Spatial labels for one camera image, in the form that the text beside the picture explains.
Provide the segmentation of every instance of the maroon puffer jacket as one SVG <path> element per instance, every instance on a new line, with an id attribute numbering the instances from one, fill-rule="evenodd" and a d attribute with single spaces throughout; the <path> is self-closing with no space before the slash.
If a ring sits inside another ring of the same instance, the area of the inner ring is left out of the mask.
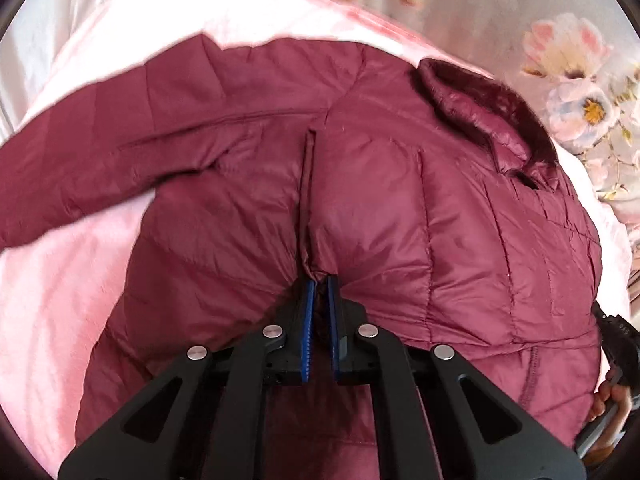
<path id="1" fill-rule="evenodd" d="M 156 187 L 86 373 L 78 440 L 194 344 L 264 322 L 302 274 L 413 346 L 448 343 L 570 445 L 591 403 L 596 229 L 512 91 L 356 43 L 197 36 L 0 150 L 0 250 Z M 366 389 L 271 399 L 268 476 L 373 479 Z"/>

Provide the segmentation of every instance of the pink blanket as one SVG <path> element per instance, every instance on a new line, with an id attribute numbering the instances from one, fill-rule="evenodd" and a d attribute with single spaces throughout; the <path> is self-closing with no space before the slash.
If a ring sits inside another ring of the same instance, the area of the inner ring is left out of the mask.
<path id="1" fill-rule="evenodd" d="M 62 50 L 28 118 L 200 30 L 221 46 L 331 38 L 369 43 L 414 64 L 449 59 L 415 34 L 333 0 L 109 0 Z M 579 162 L 565 170 L 609 247 L 603 257 L 613 258 L 603 275 L 607 288 L 599 291 L 603 306 L 628 315 L 623 227 L 594 198 Z M 0 404 L 53 476 L 74 444 L 89 354 L 122 291 L 151 199 L 151 193 L 140 196 L 0 256 Z"/>

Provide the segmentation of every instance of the metal pin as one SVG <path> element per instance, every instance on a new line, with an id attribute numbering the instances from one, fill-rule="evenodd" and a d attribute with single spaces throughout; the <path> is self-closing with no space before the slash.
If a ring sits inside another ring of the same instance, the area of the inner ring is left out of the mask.
<path id="1" fill-rule="evenodd" d="M 187 350 L 187 357 L 192 361 L 199 361 L 207 356 L 207 349 L 204 346 L 192 346 Z"/>
<path id="2" fill-rule="evenodd" d="M 378 327 L 369 323 L 358 327 L 358 334 L 362 337 L 375 337 L 378 335 Z"/>
<path id="3" fill-rule="evenodd" d="M 282 327 L 280 325 L 267 325 L 262 329 L 262 335 L 269 339 L 274 339 L 282 335 Z"/>
<path id="4" fill-rule="evenodd" d="M 456 354 L 456 351 L 453 348 L 451 348 L 449 345 L 438 345 L 434 349 L 433 354 L 438 359 L 442 359 L 443 361 L 448 361 L 449 359 L 453 358 L 453 356 Z"/>

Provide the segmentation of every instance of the triangular cutout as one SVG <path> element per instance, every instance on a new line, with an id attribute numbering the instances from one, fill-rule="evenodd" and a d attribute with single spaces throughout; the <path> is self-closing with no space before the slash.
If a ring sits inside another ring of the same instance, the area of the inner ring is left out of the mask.
<path id="1" fill-rule="evenodd" d="M 471 379 L 460 379 L 460 387 L 474 414 L 482 439 L 496 444 L 520 431 L 520 424 L 508 412 L 482 391 Z"/>
<path id="2" fill-rule="evenodd" d="M 140 408 L 123 426 L 125 433 L 150 444 L 156 442 L 178 396 L 182 379 L 169 381 L 158 394 Z"/>

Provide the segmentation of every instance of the jacket sleeve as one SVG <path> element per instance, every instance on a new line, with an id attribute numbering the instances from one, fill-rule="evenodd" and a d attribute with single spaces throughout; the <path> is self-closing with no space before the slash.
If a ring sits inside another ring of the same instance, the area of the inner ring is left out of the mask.
<path id="1" fill-rule="evenodd" d="M 199 35 L 76 91 L 0 150 L 0 251 L 202 170 L 256 130 L 221 124 L 328 109 L 361 65 L 355 43 L 221 50 Z"/>

